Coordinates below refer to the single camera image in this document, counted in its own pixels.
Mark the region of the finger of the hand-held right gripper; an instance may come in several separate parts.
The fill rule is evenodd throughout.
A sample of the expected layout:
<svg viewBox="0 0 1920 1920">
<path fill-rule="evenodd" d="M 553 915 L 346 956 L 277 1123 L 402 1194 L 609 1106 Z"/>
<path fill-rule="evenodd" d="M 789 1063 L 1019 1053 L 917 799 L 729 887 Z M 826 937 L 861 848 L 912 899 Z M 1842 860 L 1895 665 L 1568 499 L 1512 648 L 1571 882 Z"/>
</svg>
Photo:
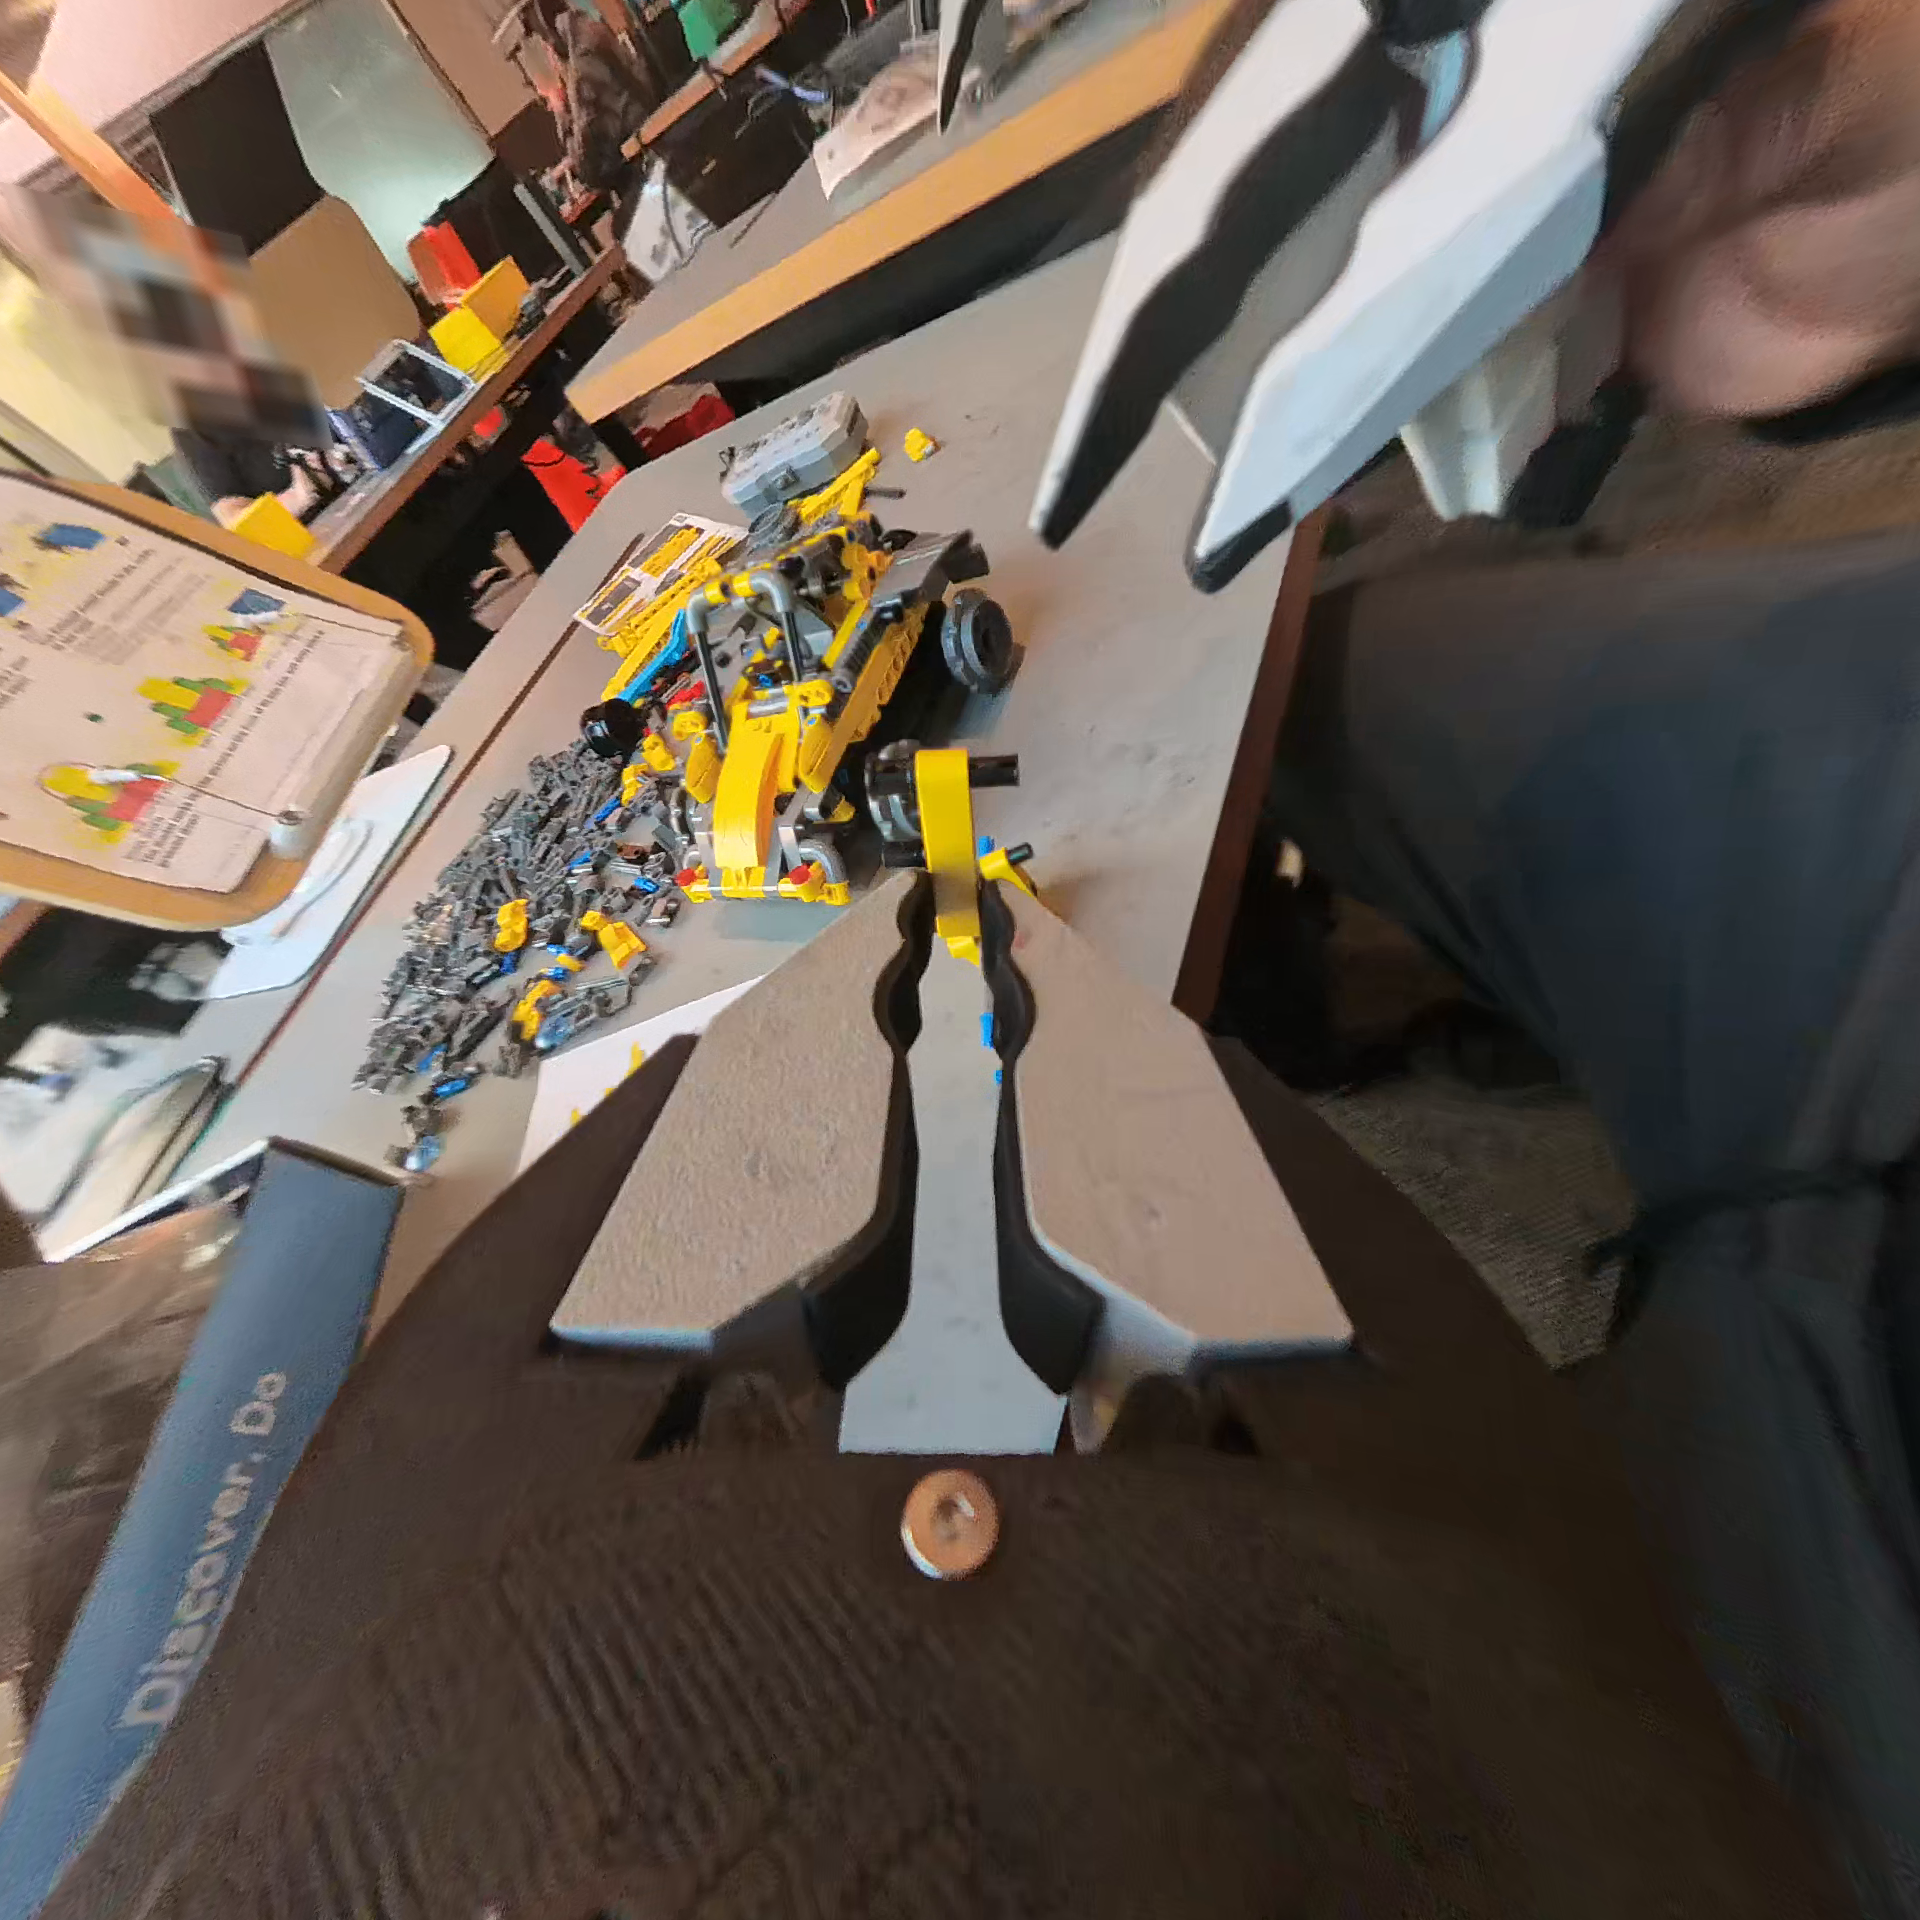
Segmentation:
<svg viewBox="0 0 1920 1920">
<path fill-rule="evenodd" d="M 1331 289 L 1251 367 L 1188 577 L 1223 588 L 1329 501 L 1593 248 L 1616 96 L 1661 2 L 1501 2 L 1473 73 L 1361 216 Z"/>
<path fill-rule="evenodd" d="M 1091 516 L 1215 349 L 1247 383 L 1312 312 L 1372 197 L 1369 10 L 1234 4 L 1121 224 L 1032 511 L 1047 547 Z"/>
</svg>

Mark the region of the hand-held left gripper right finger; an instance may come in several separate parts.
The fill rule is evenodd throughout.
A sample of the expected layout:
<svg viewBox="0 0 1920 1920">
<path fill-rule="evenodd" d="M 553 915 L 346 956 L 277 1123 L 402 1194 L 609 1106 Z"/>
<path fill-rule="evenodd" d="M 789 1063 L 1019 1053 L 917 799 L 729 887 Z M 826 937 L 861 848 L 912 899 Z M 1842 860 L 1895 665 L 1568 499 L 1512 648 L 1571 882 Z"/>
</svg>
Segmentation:
<svg viewBox="0 0 1920 1920">
<path fill-rule="evenodd" d="M 980 889 L 1000 1317 L 1098 1451 L 1145 1380 L 1353 1349 L 1208 1033 L 1015 884 Z"/>
</svg>

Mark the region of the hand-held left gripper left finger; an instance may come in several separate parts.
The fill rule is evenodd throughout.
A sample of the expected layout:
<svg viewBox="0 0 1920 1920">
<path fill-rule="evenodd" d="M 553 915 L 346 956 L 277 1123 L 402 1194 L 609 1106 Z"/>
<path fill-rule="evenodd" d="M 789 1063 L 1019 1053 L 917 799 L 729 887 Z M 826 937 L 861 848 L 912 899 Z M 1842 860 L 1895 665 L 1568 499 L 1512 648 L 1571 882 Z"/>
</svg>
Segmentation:
<svg viewBox="0 0 1920 1920">
<path fill-rule="evenodd" d="M 923 875 L 893 873 L 715 1013 L 552 1335 L 851 1385 L 905 1317 L 921 977 Z"/>
</svg>

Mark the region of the person's right hand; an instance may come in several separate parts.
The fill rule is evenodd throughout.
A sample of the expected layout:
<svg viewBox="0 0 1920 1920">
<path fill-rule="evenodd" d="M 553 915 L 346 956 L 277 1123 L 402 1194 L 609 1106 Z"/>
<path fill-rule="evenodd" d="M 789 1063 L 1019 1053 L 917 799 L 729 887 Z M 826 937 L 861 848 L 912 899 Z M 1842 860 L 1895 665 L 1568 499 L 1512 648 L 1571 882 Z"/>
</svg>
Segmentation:
<svg viewBox="0 0 1920 1920">
<path fill-rule="evenodd" d="M 1817 4 L 1735 71 L 1592 257 L 1658 416 L 1763 421 L 1917 348 L 1917 4 Z"/>
</svg>

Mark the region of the brick instruction booklet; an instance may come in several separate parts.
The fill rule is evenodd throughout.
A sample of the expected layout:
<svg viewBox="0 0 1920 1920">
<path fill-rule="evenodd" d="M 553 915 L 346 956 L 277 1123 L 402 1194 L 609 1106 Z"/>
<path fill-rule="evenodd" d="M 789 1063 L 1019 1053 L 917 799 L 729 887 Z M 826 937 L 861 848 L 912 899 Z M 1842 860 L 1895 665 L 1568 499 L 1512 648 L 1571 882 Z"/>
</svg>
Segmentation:
<svg viewBox="0 0 1920 1920">
<path fill-rule="evenodd" d="M 688 999 L 679 1005 L 609 1033 L 568 1047 L 539 1066 L 536 1076 L 536 1101 L 519 1146 L 516 1173 L 525 1173 L 564 1133 L 593 1114 L 610 1092 L 632 1080 L 647 1060 L 673 1040 L 698 1040 L 706 1026 L 760 986 L 749 977 L 732 988 Z"/>
</svg>

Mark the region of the long wood-edged table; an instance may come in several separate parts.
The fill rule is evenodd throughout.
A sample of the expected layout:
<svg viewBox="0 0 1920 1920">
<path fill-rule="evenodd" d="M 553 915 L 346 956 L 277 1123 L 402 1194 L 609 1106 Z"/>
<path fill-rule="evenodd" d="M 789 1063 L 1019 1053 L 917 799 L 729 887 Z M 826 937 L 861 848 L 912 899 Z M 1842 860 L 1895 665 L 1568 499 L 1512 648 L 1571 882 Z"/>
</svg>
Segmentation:
<svg viewBox="0 0 1920 1920">
<path fill-rule="evenodd" d="M 796 173 L 639 301 L 569 403 L 601 421 L 687 377 L 780 393 L 1019 274 L 1058 229 L 1106 232 L 1106 195 L 1227 12 L 1123 4 L 1092 19 L 947 136 L 909 143 L 848 209 Z"/>
</svg>

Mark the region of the printed paper sheet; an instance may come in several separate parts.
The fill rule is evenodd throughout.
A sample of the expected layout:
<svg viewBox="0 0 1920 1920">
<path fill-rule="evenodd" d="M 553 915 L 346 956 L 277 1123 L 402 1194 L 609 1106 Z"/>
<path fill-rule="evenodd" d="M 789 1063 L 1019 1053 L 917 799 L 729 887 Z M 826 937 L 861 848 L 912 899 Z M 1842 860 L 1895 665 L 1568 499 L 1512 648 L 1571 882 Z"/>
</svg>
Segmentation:
<svg viewBox="0 0 1920 1920">
<path fill-rule="evenodd" d="M 828 203 L 851 201 L 899 156 L 940 136 L 940 67 L 896 59 L 841 109 L 811 147 L 811 169 Z"/>
</svg>

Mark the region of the pile of loose brick pieces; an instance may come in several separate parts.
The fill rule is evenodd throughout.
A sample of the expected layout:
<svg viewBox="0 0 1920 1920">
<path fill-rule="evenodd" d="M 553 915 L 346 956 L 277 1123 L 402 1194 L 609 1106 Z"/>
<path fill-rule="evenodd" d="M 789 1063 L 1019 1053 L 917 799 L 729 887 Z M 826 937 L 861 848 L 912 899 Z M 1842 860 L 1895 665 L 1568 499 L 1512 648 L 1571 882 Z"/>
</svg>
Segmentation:
<svg viewBox="0 0 1920 1920">
<path fill-rule="evenodd" d="M 643 717 L 627 764 L 584 741 L 532 757 L 402 924 L 352 1089 L 399 1099 L 386 1163 L 407 1184 L 440 1163 L 460 1099 L 623 1017 L 655 971 L 649 933 L 682 909 L 663 828 L 682 762 L 660 712 Z"/>
</svg>

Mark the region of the grey brick battery box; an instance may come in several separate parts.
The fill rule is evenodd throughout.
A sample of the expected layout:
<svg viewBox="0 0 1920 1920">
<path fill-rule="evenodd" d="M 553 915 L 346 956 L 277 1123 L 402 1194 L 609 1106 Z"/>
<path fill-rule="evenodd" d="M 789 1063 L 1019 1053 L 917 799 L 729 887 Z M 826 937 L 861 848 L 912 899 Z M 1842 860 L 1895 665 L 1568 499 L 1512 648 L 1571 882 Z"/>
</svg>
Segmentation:
<svg viewBox="0 0 1920 1920">
<path fill-rule="evenodd" d="M 826 489 L 869 451 L 869 442 L 869 419 L 860 403 L 845 391 L 833 391 L 757 437 L 723 449 L 723 499 L 757 519 Z"/>
</svg>

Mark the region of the yellow grey brick vehicle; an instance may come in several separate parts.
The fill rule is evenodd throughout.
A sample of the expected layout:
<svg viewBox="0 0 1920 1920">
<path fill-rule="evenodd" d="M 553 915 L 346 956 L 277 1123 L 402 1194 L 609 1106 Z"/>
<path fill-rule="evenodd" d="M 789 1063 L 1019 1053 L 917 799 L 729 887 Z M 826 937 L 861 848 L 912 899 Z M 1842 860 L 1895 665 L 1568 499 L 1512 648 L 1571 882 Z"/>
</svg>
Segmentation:
<svg viewBox="0 0 1920 1920">
<path fill-rule="evenodd" d="M 917 735 L 1018 675 L 989 572 L 972 531 L 791 503 L 617 634 L 599 701 L 660 712 L 679 757 L 663 828 L 688 900 L 845 906 L 848 833 L 917 833 Z"/>
</svg>

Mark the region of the person's black clothing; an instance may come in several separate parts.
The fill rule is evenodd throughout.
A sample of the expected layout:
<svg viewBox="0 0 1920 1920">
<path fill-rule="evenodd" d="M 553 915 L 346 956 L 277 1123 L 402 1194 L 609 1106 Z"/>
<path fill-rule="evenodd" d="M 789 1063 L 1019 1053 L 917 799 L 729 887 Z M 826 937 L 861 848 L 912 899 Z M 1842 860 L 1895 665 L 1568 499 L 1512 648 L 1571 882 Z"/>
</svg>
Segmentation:
<svg viewBox="0 0 1920 1920">
<path fill-rule="evenodd" d="M 1916 531 L 1323 593 L 1277 800 L 1592 1101 L 1597 1395 L 1689 1634 L 1916 1916 Z"/>
</svg>

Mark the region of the dark blue cardboard box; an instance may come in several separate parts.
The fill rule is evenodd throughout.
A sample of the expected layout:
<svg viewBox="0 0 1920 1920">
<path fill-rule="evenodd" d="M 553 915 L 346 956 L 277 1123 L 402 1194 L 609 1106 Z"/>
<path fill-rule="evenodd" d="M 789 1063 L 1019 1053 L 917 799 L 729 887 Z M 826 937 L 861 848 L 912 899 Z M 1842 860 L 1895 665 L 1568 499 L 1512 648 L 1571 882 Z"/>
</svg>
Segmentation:
<svg viewBox="0 0 1920 1920">
<path fill-rule="evenodd" d="M 153 1760 L 368 1335 L 402 1186 L 268 1141 L 114 1220 L 59 1281 L 168 1258 L 211 1296 L 61 1634 L 5 1804 L 5 1916 L 36 1916 Z"/>
</svg>

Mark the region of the yellow printed sheet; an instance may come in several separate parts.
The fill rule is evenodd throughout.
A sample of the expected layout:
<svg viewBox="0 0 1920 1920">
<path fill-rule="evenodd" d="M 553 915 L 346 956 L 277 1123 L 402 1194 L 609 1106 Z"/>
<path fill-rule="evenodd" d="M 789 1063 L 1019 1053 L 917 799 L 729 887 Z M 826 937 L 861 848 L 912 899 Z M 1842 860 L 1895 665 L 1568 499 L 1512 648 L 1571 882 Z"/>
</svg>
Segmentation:
<svg viewBox="0 0 1920 1920">
<path fill-rule="evenodd" d="M 617 649 L 617 634 L 687 586 L 698 570 L 729 561 L 748 533 L 746 525 L 725 519 L 675 512 L 623 554 L 610 575 L 573 611 L 573 620 Z"/>
</svg>

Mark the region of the yellow box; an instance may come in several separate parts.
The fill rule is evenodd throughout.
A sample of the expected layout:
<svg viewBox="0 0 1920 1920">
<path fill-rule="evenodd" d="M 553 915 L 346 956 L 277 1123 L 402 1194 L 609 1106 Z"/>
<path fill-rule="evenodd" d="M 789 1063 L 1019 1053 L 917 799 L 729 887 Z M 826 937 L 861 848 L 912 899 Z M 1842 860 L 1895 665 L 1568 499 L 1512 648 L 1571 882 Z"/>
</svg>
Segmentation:
<svg viewBox="0 0 1920 1920">
<path fill-rule="evenodd" d="M 508 361 L 531 293 L 522 266 L 506 257 L 429 323 L 427 341 L 447 367 L 487 380 Z"/>
</svg>

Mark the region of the instruction board on stand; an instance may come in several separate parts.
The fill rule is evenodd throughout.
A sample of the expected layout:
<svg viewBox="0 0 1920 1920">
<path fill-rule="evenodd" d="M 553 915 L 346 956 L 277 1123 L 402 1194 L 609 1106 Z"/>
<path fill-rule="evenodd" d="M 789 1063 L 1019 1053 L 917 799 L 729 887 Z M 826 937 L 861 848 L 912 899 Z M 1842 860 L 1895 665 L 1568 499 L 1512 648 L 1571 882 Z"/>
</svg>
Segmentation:
<svg viewBox="0 0 1920 1920">
<path fill-rule="evenodd" d="M 122 487 L 8 472 L 5 908 L 261 922 L 432 661 L 388 596 Z"/>
</svg>

